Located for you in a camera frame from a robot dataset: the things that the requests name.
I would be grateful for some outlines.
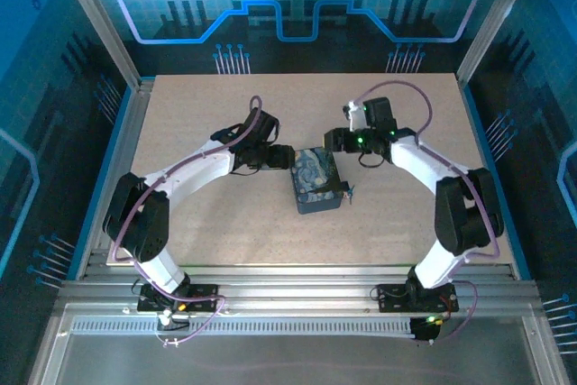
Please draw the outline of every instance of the aluminum frame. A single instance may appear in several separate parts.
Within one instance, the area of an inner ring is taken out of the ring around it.
[[[142,82],[141,76],[134,66],[130,54],[124,47],[112,20],[106,13],[102,2],[100,0],[78,0],[78,2],[87,15],[88,20],[94,26],[96,33],[98,33],[126,84],[130,89],[138,90]]]
[[[109,240],[100,226],[106,200],[110,198],[118,177],[130,169],[144,113],[150,98],[151,82],[142,83],[130,55],[126,51],[105,8],[99,0],[78,0],[90,22],[133,90],[127,111],[127,122],[115,146],[111,169],[98,202],[90,228],[88,245],[77,278],[67,281],[59,292],[53,315],[48,323],[41,348],[34,364],[30,383],[57,381],[60,367],[77,316],[138,316],[131,286],[136,278],[131,268],[105,265]],[[478,66],[486,49],[515,0],[495,0],[472,46],[467,52],[457,77],[466,83]],[[224,316],[236,317],[394,317],[381,315],[371,300],[371,288],[382,282],[404,282],[407,267],[324,266],[324,267],[196,267],[186,271],[194,281],[214,282],[228,297]],[[527,339],[544,384],[569,383],[561,357],[552,342],[551,329],[543,317],[536,284],[515,280],[507,265],[476,265],[464,267],[459,276],[479,287],[480,301],[476,316],[524,317]],[[463,306],[472,302],[471,289],[457,283]],[[462,310],[455,316],[466,314]]]
[[[489,46],[495,39],[501,25],[511,12],[511,8],[516,0],[494,0],[489,12],[483,20],[481,28],[475,35],[471,47],[467,50],[461,66],[457,69],[457,79],[459,84],[465,86],[471,79],[475,69]]]
[[[367,320],[384,322],[415,316],[381,314],[377,301],[371,299],[371,289],[375,284],[404,282],[408,267],[220,266],[192,267],[186,271],[195,282],[220,285],[220,293],[227,296],[227,304],[219,317],[224,322],[239,318],[262,318],[265,321],[346,318],[348,323],[361,324]],[[59,292],[30,383],[55,383],[70,335],[74,334],[73,324],[77,317],[89,316],[95,320],[154,317],[139,314],[135,309],[137,296],[131,289],[136,278],[134,270],[106,267],[105,251],[93,253],[84,280],[66,281]],[[480,298],[476,317],[522,316],[539,321],[541,326],[548,326],[546,318],[543,322],[536,284],[533,281],[515,280],[509,266],[466,266],[459,273],[459,278],[471,280],[478,287]],[[463,318],[472,303],[472,290],[462,283],[456,283],[456,289],[462,309],[453,316]],[[197,320],[206,316],[198,314]],[[534,322],[527,322],[527,325],[531,326],[531,330],[535,329]],[[153,335],[154,331],[149,330],[148,334]],[[534,344],[531,347],[545,347],[538,346],[540,335],[532,335]],[[547,351],[541,351],[537,355],[534,353],[534,356],[546,365],[551,363],[548,354]],[[540,371],[542,383],[569,383],[559,381],[559,371],[555,376],[554,371],[543,368]]]

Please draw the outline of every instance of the box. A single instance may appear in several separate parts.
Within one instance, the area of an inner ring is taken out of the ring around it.
[[[300,214],[336,209],[349,194],[349,184],[341,181],[333,153],[325,148],[295,151],[290,175]]]

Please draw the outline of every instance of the white robotic arm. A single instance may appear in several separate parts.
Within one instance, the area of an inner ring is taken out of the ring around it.
[[[406,170],[435,195],[435,232],[437,239],[427,256],[409,273],[421,290],[440,288],[450,283],[467,256],[489,243],[478,204],[467,207],[472,199],[461,174],[467,176],[488,209],[495,234],[503,231],[496,190],[485,169],[470,170],[451,162],[416,139],[408,128],[398,129],[387,98],[376,98],[343,108],[349,128],[336,128],[325,135],[325,147],[349,153],[376,153],[390,164]]]
[[[204,154],[222,145],[221,142],[209,140],[190,156]],[[157,179],[166,176],[166,173],[176,165],[177,163],[145,176],[144,183],[152,185]],[[166,198],[169,200],[169,214],[171,215],[188,196],[207,183],[228,175],[233,169],[234,154],[232,152],[222,150],[217,153],[211,153],[204,158],[192,161],[179,171],[176,171],[165,182],[160,184],[156,191],[166,194]],[[150,280],[154,281],[157,286],[167,293],[173,293],[185,279],[184,271],[172,259],[166,246],[156,257],[149,261],[141,262],[140,266]]]
[[[259,118],[254,121],[257,113],[260,113]],[[238,142],[237,137],[247,130],[250,132]],[[214,133],[208,142],[185,159],[143,178],[127,173],[116,186],[103,224],[104,231],[114,240],[121,227],[128,225],[120,247],[132,256],[152,286],[160,294],[190,298],[189,278],[166,247],[169,216],[199,188],[242,165],[257,170],[292,167],[294,150],[290,146],[273,144],[278,133],[279,121],[275,117],[253,109],[244,124]],[[142,200],[140,197],[145,191],[151,193],[132,221],[127,222],[131,209]]]
[[[423,147],[428,146],[423,142],[417,146],[414,136],[403,137],[390,145],[391,163],[408,171],[436,195],[436,186],[440,180],[457,178],[458,175],[420,149]],[[469,172],[465,166],[456,163],[453,165],[463,173]],[[424,289],[433,289],[450,283],[451,276],[466,261],[467,254],[476,250],[479,250],[479,247],[474,246],[462,254],[455,255],[447,251],[436,239],[429,253],[415,267],[417,278]]]

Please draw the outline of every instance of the blue wall panel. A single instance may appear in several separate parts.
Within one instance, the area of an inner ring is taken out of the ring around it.
[[[154,75],[216,73],[218,43],[243,44],[260,73],[383,71],[397,43],[426,45],[423,71],[455,71],[492,0],[103,2],[140,72]],[[327,45],[334,50],[331,61],[323,54]],[[303,56],[294,56],[298,52]],[[282,60],[271,61],[271,54]],[[303,64],[302,57],[311,62]]]
[[[0,0],[0,45],[0,309],[11,319],[0,335],[13,342],[0,371],[16,384],[66,275],[125,84],[76,0]]]
[[[529,269],[545,300],[566,292],[572,302],[577,297],[575,1],[517,0],[471,82],[485,128],[500,115],[505,124],[513,123],[509,148],[493,156]],[[488,136],[494,137],[494,130]],[[574,359],[565,360],[577,378]]]

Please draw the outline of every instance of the purple cable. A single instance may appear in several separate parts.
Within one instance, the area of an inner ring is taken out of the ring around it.
[[[218,314],[220,313],[220,311],[223,309],[224,307],[224,303],[226,301],[226,298],[223,295],[213,295],[212,297],[202,297],[202,298],[183,298],[183,297],[177,297],[176,295],[172,295],[171,293],[167,292],[166,290],[164,290],[163,288],[161,288],[158,284],[156,284],[154,281],[150,281],[149,276],[146,274],[146,272],[142,269],[142,267],[138,264],[135,263],[134,264],[134,268],[136,268],[136,270],[138,272],[140,272],[140,274],[142,275],[142,277],[149,281],[150,284],[157,289],[161,295],[164,295],[167,298],[171,298],[174,299],[175,301],[180,301],[180,302],[203,302],[203,301],[218,301],[220,300],[221,302],[218,303],[218,307],[216,307],[215,312],[205,321],[204,324],[202,324],[194,333],[187,335],[184,338],[181,338],[180,340],[174,340],[172,342],[168,341],[168,340],[162,340],[158,335],[157,338],[159,340],[161,340],[164,345],[173,345],[173,346],[178,346],[181,343],[185,343],[188,340],[192,340],[193,338],[195,338],[197,335],[199,335],[200,333],[202,333],[207,326],[210,325],[210,323],[213,321],[213,319],[218,316]]]
[[[475,204],[479,208],[479,212],[481,213],[481,219],[483,220],[483,223],[485,224],[485,229],[487,229],[487,233],[489,234],[490,243],[493,245],[494,253],[487,254],[485,252],[471,252],[468,254],[468,256],[485,257],[485,258],[489,258],[489,259],[498,259],[498,257],[500,256],[500,249],[499,249],[499,245],[497,244],[497,236],[495,235],[495,231],[493,231],[493,226],[490,223],[489,214],[487,213],[487,209],[485,208],[485,205],[483,205],[483,202],[481,200],[481,196],[477,192],[477,189],[475,188],[475,186],[472,184],[472,182],[469,180],[469,178],[467,178],[467,176],[462,171],[460,171],[453,164],[451,164],[450,161],[446,160],[443,156],[439,155],[435,151],[432,151],[425,146],[421,146],[421,143],[419,141],[419,135],[424,130],[426,130],[426,128],[428,128],[428,126],[431,124],[431,121],[433,119],[433,106],[431,105],[431,100],[426,95],[425,91],[423,89],[421,89],[420,87],[418,87],[417,85],[414,85],[413,83],[409,83],[408,81],[405,81],[405,80],[388,80],[388,81],[383,81],[381,83],[378,83],[375,86],[371,87],[370,89],[365,91],[361,96],[356,98],[353,101],[353,103],[355,105],[358,105],[364,98],[366,98],[374,90],[378,89],[379,87],[384,87],[387,85],[402,85],[402,86],[411,87],[411,88],[415,89],[419,93],[419,95],[422,96],[423,99],[425,100],[426,108],[428,110],[428,117],[426,119],[426,122],[423,124],[423,126],[415,134],[415,143],[417,144],[418,149],[420,149],[421,151],[423,151],[424,153],[426,153],[430,157],[434,158],[435,160],[439,161],[447,169],[451,170],[453,173],[455,173],[456,175],[458,175],[459,177],[461,177],[463,179],[463,182],[465,183],[467,188],[471,191],[471,194],[475,200]],[[457,272],[458,270],[459,270],[459,267],[455,267],[453,269],[453,271],[449,274],[449,277],[454,275],[454,273]]]
[[[376,84],[375,86],[371,87],[367,91],[365,91],[361,96],[359,96],[357,99],[355,99],[353,101],[353,104],[358,105],[364,98],[366,98],[369,94],[371,94],[372,92],[377,90],[379,87],[384,87],[387,85],[402,85],[402,86],[411,87],[412,89],[415,89],[419,93],[419,95],[422,96],[423,99],[425,100],[426,108],[428,110],[428,117],[427,117],[425,123],[423,124],[423,126],[417,131],[417,134],[415,135],[415,140],[418,140],[418,136],[424,130],[426,130],[428,128],[428,126],[431,124],[431,121],[433,120],[433,106],[431,105],[431,100],[426,95],[425,91],[423,91],[423,89],[421,89],[419,86],[414,85],[413,83],[409,83],[408,81],[405,81],[405,80],[382,81],[382,82]]]
[[[487,234],[489,235],[490,243],[493,245],[494,253],[493,254],[487,254],[484,252],[471,252],[468,254],[468,256],[497,259],[500,256],[500,249],[499,249],[499,244],[497,243],[497,236],[495,235],[495,231],[493,230],[493,226],[490,223],[489,214],[487,213],[487,209],[485,208],[485,205],[483,205],[483,202],[481,200],[481,196],[479,195],[479,192],[477,191],[475,186],[472,184],[472,182],[469,180],[469,178],[467,178],[467,175],[465,173],[463,173],[458,168],[456,168],[450,161],[446,160],[443,156],[439,155],[435,151],[428,149],[426,146],[422,146],[421,142],[419,141],[419,135],[431,124],[431,121],[433,119],[433,107],[431,105],[431,100],[426,95],[425,91],[423,91],[423,89],[421,89],[417,85],[414,85],[414,84],[409,83],[409,82],[404,81],[404,80],[389,80],[389,81],[383,81],[383,82],[371,87],[369,90],[367,90],[361,96],[359,96],[357,99],[355,99],[353,103],[355,105],[358,105],[365,97],[367,97],[375,89],[378,89],[379,87],[383,87],[383,86],[387,86],[387,85],[393,85],[393,84],[411,87],[411,88],[415,89],[420,94],[420,96],[423,97],[423,99],[425,99],[426,107],[428,109],[428,117],[426,119],[425,124],[415,134],[415,143],[417,144],[418,149],[420,149],[421,151],[423,151],[424,153],[426,153],[430,157],[434,158],[435,160],[439,161],[447,169],[451,170],[453,173],[455,173],[456,175],[461,177],[461,179],[463,179],[463,182],[465,183],[467,188],[471,191],[473,199],[475,200],[475,204],[479,208],[479,212],[481,213],[481,219],[483,220],[483,223],[485,224],[485,229],[487,230]],[[451,278],[455,274],[455,272],[457,272],[459,270],[460,266],[461,265],[456,266],[449,273],[448,277]],[[477,287],[473,283],[471,283],[470,281],[464,281],[463,280],[463,281],[456,281],[456,282],[471,285],[472,290],[473,290],[473,302],[472,302],[471,307],[469,308],[469,313],[468,313],[467,317],[465,318],[465,320],[459,326],[457,326],[454,329],[454,331],[452,331],[448,336],[443,337],[441,339],[441,341],[448,340],[449,338],[453,338],[456,335],[458,335],[465,328],[465,326],[471,321],[472,315],[475,312],[475,309],[477,308],[477,300],[479,298],[479,293],[477,291]]]
[[[120,232],[118,233],[118,236],[116,237],[116,240],[114,241],[114,246],[113,246],[113,250],[112,250],[112,257],[114,261],[129,261],[131,260],[131,258],[127,258],[127,259],[118,259],[117,253],[118,253],[118,249],[120,248],[120,244],[123,241],[124,236],[126,235],[126,231],[128,230],[128,226],[130,225],[130,223],[132,222],[132,220],[134,219],[134,216],[136,215],[136,213],[138,212],[138,208],[144,203],[144,201],[146,200],[146,198],[152,193],[152,191],[154,191],[156,189],[157,186],[159,186],[161,183],[165,182],[166,179],[168,177],[170,177],[171,175],[173,175],[176,171],[182,169],[184,166],[190,164],[192,161],[198,160],[199,158],[205,158],[205,156],[207,155],[211,155],[213,153],[217,153],[220,152],[224,149],[228,149],[231,146],[235,146],[236,143],[240,142],[242,139],[244,139],[244,137],[246,137],[251,131],[252,128],[254,128],[254,125],[256,125],[260,115],[261,115],[261,110],[262,110],[262,99],[260,96],[253,96],[251,98],[251,103],[250,103],[250,109],[252,110],[252,103],[256,101],[258,106],[257,106],[257,112],[256,115],[254,116],[254,118],[252,119],[251,124],[249,125],[249,127],[246,129],[246,131],[244,131],[241,135],[239,135],[236,139],[232,140],[231,142],[224,144],[222,146],[219,146],[217,148],[211,149],[210,151],[206,151],[203,153],[197,153],[195,155],[192,155],[188,158],[185,158],[183,161],[175,164],[173,167],[171,167],[169,170],[167,170],[167,172],[164,174],[164,176],[156,179],[152,185],[150,185],[148,187],[148,189],[146,189],[144,191],[144,193],[142,194],[142,196],[139,197],[139,199],[136,201],[136,203],[134,204],[133,208],[130,210],[130,212],[128,213],[128,216],[126,217],[126,220],[124,221],[124,224],[122,225]],[[183,298],[183,297],[177,297],[175,295],[172,295],[170,293],[168,293],[167,291],[165,291],[164,289],[162,289],[159,285],[157,285],[154,281],[151,281],[149,276],[146,274],[146,272],[142,269],[142,267],[138,264],[138,262],[135,262],[134,264],[134,268],[142,275],[143,278],[145,278],[147,281],[150,282],[150,284],[157,289],[163,296],[170,298],[170,299],[174,299],[176,301],[180,301],[180,302],[202,302],[202,301],[214,301],[214,300],[221,300],[222,302],[220,302],[220,304],[218,305],[218,307],[216,308],[216,311],[214,312],[213,315],[211,315],[203,325],[201,325],[194,333],[192,333],[191,335],[188,335],[184,338],[182,338],[181,340],[177,340],[174,342],[164,342],[165,344],[172,344],[172,345],[178,345],[180,343],[185,343],[188,340],[191,340],[192,338],[196,337],[197,335],[199,335],[202,331],[205,330],[205,328],[210,324],[210,322],[216,317],[216,315],[218,315],[221,311],[221,309],[223,308],[223,305],[225,303],[225,297],[222,295],[213,295],[212,297],[203,297],[203,298]]]
[[[195,155],[192,155],[186,159],[184,159],[183,161],[179,162],[178,164],[175,164],[173,167],[171,167],[169,170],[167,170],[167,172],[164,174],[164,176],[159,177],[158,179],[156,179],[152,185],[150,185],[148,187],[148,189],[146,189],[144,191],[144,193],[142,194],[142,196],[139,197],[138,200],[136,200],[136,203],[134,204],[133,208],[130,210],[130,212],[128,213],[128,216],[126,217],[126,220],[124,220],[124,224],[122,225],[122,227],[120,228],[120,232],[118,233],[118,236],[116,236],[116,240],[114,241],[114,246],[112,249],[112,258],[113,261],[118,261],[118,262],[127,262],[130,261],[132,258],[124,258],[124,259],[119,259],[117,256],[118,253],[118,249],[120,248],[120,244],[122,243],[124,237],[126,236],[126,232],[128,230],[128,226],[130,225],[130,223],[132,222],[132,220],[134,219],[134,216],[136,215],[136,213],[138,212],[138,208],[144,203],[144,201],[148,198],[148,196],[150,194],[152,194],[152,191],[154,191],[154,189],[159,186],[161,183],[165,182],[167,178],[169,178],[171,175],[173,175],[177,170],[182,169],[184,166],[190,164],[192,161],[194,160],[198,160],[200,158],[205,158],[208,155],[212,155],[213,153],[217,153],[220,151],[223,151],[225,149],[230,148],[231,146],[235,146],[236,143],[238,143],[239,141],[241,141],[242,139],[244,139],[244,137],[246,137],[248,135],[248,133],[250,133],[252,131],[252,128],[254,128],[254,125],[256,125],[257,120],[259,119],[259,116],[261,114],[261,110],[262,110],[262,99],[260,96],[253,96],[251,98],[251,104],[250,104],[250,108],[251,110],[253,109],[252,107],[252,103],[253,101],[257,101],[258,106],[257,106],[257,113],[254,116],[254,118],[252,119],[251,124],[249,125],[249,127],[246,129],[246,131],[244,131],[241,135],[239,135],[236,139],[232,140],[231,142],[224,144],[222,146],[219,146],[217,148],[211,149],[210,151],[206,151],[204,153],[197,153]]]
[[[470,281],[466,281],[466,280],[458,280],[458,281],[456,280],[455,283],[468,284],[472,287],[472,294],[473,294],[472,304],[469,307],[469,313],[467,314],[467,317],[465,318],[465,320],[463,320],[463,322],[459,326],[457,326],[449,335],[446,335],[445,337],[437,338],[435,340],[436,344],[438,342],[444,342],[444,341],[447,341],[453,337],[456,337],[467,326],[467,324],[471,321],[472,314],[477,309],[477,300],[479,299],[479,292],[477,291],[477,286],[475,286]]]

